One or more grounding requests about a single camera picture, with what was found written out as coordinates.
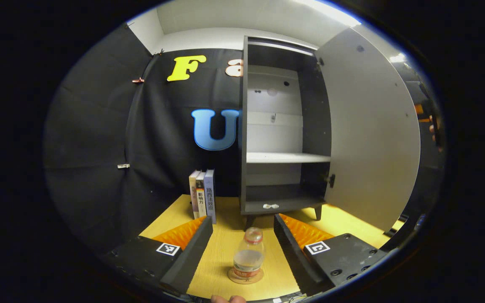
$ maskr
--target blue letter u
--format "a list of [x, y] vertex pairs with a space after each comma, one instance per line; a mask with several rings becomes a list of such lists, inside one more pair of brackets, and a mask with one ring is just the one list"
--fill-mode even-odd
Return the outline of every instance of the blue letter u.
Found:
[[214, 111], [211, 109], [196, 109], [192, 112], [194, 117], [194, 140], [202, 149], [223, 150], [229, 148], [235, 142], [237, 131], [237, 117], [239, 112], [234, 109], [225, 109], [221, 112], [226, 118], [226, 134], [220, 140], [211, 138], [211, 118]]

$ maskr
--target cabinet leg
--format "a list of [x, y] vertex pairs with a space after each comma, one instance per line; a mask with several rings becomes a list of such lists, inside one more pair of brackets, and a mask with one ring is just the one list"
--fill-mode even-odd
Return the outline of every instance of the cabinet leg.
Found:
[[323, 207], [323, 205], [319, 205], [318, 207], [314, 207], [314, 210], [315, 210], [315, 218], [316, 220], [321, 220], [321, 208]]
[[246, 216], [246, 225], [244, 226], [244, 230], [246, 231], [248, 228], [252, 227], [252, 224], [254, 224], [254, 220], [256, 220], [255, 215], [247, 215]]

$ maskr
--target bottle cap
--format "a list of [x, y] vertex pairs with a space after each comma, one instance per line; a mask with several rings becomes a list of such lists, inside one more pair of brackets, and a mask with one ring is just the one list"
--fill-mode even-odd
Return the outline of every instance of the bottle cap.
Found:
[[263, 232], [259, 228], [248, 228], [244, 234], [244, 240], [248, 243], [258, 244], [263, 240]]

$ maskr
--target plastic water bottle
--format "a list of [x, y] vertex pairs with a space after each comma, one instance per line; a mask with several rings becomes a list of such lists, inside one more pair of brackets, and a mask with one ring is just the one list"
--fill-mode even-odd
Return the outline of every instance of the plastic water bottle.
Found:
[[259, 228], [248, 228], [233, 257], [233, 272], [246, 279], [258, 274], [265, 259], [263, 232]]

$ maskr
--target bottle label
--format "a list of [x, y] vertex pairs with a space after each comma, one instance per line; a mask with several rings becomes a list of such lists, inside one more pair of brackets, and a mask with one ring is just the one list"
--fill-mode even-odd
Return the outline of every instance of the bottle label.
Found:
[[258, 274], [258, 272], [259, 272], [259, 268], [254, 271], [240, 271], [235, 267], [233, 267], [233, 273], [235, 273], [237, 276], [243, 276], [245, 278], [250, 278], [252, 276], [255, 276]]

